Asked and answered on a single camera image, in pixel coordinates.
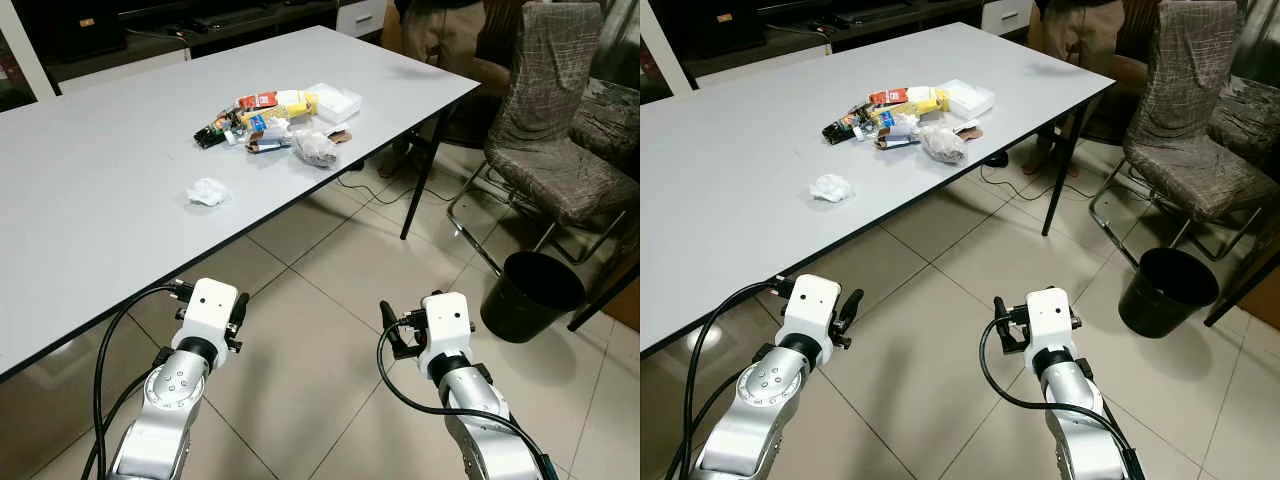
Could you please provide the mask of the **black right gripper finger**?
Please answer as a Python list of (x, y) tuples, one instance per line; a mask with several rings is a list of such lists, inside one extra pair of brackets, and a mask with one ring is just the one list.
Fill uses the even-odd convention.
[(411, 348), (401, 335), (402, 317), (393, 310), (389, 302), (380, 302), (380, 315), (383, 323), (383, 335), (390, 346), (394, 358), (410, 358)]
[(1019, 339), (1014, 337), (1011, 332), (1012, 326), (1012, 311), (1006, 306), (1004, 300), (998, 296), (995, 297), (995, 325), (996, 332), (1001, 342), (1001, 348), (1005, 355), (1016, 353), (1019, 351)]

